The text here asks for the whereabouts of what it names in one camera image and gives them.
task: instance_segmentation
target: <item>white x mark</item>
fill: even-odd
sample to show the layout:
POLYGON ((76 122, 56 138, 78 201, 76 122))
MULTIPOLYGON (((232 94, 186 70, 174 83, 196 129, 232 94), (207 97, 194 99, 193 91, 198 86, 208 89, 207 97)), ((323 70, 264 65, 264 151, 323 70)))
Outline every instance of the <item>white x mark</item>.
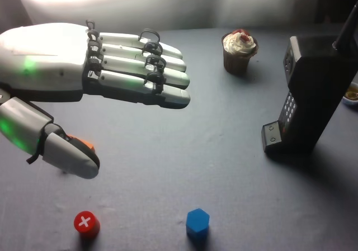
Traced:
POLYGON ((81 222, 80 224, 78 224, 78 226, 82 226, 82 225, 84 225, 84 226, 88 227, 87 222, 89 222, 89 221, 91 220, 91 218, 90 218, 90 217, 88 217, 88 218, 84 219, 84 217, 83 217, 83 216, 81 216, 81 220, 82 220, 82 222, 81 222))

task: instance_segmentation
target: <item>small bowl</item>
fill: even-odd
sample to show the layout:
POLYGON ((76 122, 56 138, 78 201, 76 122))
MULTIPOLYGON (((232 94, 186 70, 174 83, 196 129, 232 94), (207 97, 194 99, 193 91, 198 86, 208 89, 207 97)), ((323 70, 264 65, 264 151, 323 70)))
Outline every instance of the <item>small bowl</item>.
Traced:
MULTIPOLYGON (((350 87, 354 87, 355 89, 358 89, 358 84, 355 82, 352 82, 350 87)), ((346 104, 347 106, 354 107, 358 105, 358 100, 350 100, 346 98, 345 96, 342 97, 343 104, 346 104)))

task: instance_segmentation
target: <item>table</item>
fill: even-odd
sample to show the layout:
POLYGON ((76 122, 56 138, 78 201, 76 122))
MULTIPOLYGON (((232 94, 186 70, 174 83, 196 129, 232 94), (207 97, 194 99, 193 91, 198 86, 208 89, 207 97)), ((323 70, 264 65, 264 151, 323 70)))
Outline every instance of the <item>table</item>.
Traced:
POLYGON ((85 180, 41 159, 28 165, 0 136, 0 250, 195 250, 185 220, 197 207, 210 214, 208 251, 356 250, 358 112, 340 104, 309 158, 272 160, 261 142, 288 92, 288 38, 338 30, 251 29, 260 48, 245 79, 223 68, 229 29, 161 32, 187 63, 184 110, 90 96, 38 103, 94 143, 100 173, 85 180), (84 210, 101 222, 91 244, 73 227, 84 210))

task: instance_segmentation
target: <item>gray tablecloth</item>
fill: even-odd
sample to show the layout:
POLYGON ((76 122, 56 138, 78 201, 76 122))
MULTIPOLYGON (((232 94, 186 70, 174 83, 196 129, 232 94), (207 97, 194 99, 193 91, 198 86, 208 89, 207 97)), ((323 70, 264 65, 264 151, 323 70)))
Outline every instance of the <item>gray tablecloth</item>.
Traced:
POLYGON ((340 104, 310 158, 275 162, 261 143, 288 92, 288 38, 337 30, 251 30, 260 49, 246 79, 223 68, 229 30, 161 32, 187 63, 184 110, 90 96, 38 103, 95 144, 100 173, 85 180, 40 159, 28 165, 0 136, 0 250, 193 250, 185 219, 197 207, 210 214, 206 250, 357 250, 358 113, 340 104), (101 222, 91 245, 73 227, 84 210, 101 222))

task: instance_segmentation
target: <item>cupcake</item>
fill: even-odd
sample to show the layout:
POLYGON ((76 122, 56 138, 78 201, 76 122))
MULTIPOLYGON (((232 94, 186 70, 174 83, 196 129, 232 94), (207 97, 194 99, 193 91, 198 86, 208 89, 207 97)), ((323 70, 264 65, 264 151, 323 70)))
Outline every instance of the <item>cupcake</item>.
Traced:
POLYGON ((244 29, 237 29, 222 37, 224 68, 234 75, 246 73, 250 58, 257 54, 257 40, 244 29))

